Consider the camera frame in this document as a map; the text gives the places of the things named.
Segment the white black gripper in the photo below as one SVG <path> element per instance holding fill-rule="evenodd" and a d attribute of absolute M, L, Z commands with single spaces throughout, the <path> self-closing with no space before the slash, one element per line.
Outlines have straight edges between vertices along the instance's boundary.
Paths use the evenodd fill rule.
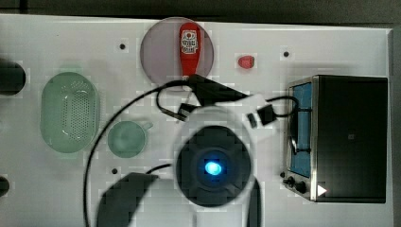
<path fill-rule="evenodd" d="M 254 97 L 254 95 L 243 94 L 200 75 L 192 75 L 187 81 L 189 88 L 202 107 L 216 105 L 217 103 L 234 103 Z"/>

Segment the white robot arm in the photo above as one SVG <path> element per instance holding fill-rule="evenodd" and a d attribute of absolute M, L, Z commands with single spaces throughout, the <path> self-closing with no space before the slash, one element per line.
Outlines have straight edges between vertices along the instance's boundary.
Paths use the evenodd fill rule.
<path fill-rule="evenodd" d="M 263 227 L 258 141 L 276 116 L 261 95 L 194 75 L 198 100 L 172 145 L 172 176 L 132 172 L 102 195 L 95 227 Z"/>

